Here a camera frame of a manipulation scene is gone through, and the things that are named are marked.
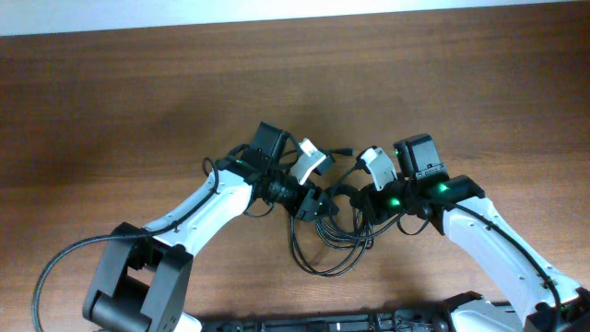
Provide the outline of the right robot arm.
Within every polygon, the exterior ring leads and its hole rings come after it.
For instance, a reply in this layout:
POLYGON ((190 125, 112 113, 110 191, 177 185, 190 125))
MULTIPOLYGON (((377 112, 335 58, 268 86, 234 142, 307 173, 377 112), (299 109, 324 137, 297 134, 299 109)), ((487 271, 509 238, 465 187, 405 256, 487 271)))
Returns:
POLYGON ((469 256, 507 299, 504 307, 466 292, 445 300, 442 323, 451 331, 586 331, 589 291, 555 268, 501 216, 466 175, 452 177, 433 139, 420 134, 394 143, 396 161, 377 147, 357 157, 372 183, 358 202, 381 223, 414 215, 469 256))

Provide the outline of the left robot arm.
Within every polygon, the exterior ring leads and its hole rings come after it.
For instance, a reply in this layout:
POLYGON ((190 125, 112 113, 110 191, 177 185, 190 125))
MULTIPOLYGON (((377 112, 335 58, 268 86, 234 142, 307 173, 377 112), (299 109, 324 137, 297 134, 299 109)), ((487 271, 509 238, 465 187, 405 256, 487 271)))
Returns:
POLYGON ((292 138, 261 123, 253 141, 214 161, 206 181, 177 208, 142 228, 128 223, 115 228, 88 289, 83 317, 109 331, 202 330, 184 302, 194 259, 213 236, 257 199, 305 220, 325 207, 325 194, 309 177, 334 160, 303 139, 295 144, 296 159, 282 162, 292 138))

